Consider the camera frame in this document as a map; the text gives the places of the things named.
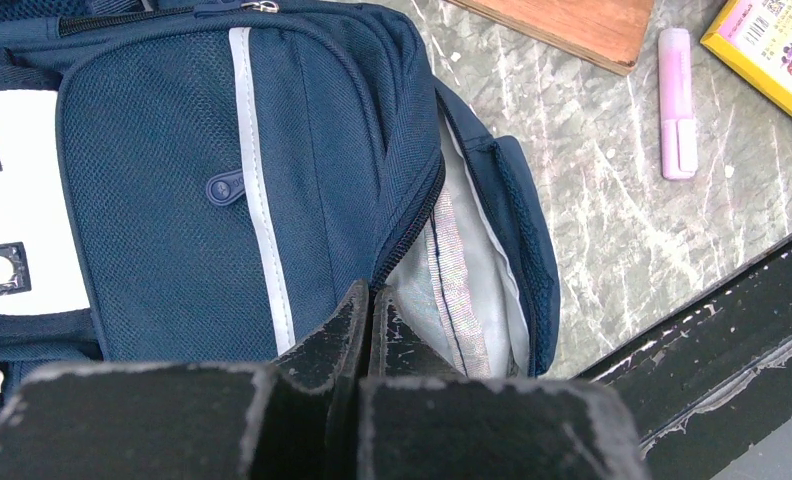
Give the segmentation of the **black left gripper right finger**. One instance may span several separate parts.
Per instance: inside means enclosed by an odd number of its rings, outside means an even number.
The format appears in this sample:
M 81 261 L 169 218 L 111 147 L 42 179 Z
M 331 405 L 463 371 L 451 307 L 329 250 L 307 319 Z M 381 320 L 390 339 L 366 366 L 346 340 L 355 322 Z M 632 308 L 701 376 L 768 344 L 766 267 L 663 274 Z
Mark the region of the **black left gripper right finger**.
M 645 479 L 634 420 L 580 380 L 469 379 L 406 323 L 391 289 L 371 316 L 358 390 L 360 479 Z

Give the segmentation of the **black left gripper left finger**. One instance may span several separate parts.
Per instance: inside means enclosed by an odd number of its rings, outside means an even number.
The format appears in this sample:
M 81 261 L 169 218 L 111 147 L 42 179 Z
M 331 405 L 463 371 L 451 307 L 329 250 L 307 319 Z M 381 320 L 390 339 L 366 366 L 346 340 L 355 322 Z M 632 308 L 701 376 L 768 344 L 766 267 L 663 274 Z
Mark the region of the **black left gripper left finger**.
M 61 362 L 0 416 L 0 479 L 351 479 L 370 291 L 268 363 Z

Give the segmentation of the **navy blue student backpack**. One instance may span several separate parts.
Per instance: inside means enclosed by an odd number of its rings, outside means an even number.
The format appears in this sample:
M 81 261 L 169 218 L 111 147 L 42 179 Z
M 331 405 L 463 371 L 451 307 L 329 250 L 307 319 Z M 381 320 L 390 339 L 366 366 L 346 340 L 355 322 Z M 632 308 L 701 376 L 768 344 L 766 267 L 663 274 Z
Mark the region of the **navy blue student backpack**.
M 394 289 L 469 377 L 546 373 L 558 272 L 519 142 L 403 14 L 0 1 L 0 413 L 52 362 L 265 362 Z

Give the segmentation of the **pink highlighter pen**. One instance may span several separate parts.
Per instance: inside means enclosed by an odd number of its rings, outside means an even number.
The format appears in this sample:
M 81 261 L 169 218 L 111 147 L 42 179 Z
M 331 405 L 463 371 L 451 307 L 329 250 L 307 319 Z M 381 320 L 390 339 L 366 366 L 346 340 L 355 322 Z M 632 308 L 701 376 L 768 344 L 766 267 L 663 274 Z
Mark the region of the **pink highlighter pen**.
M 667 180 L 687 180 L 698 170 L 698 149 L 686 29 L 660 32 L 658 80 L 662 175 Z

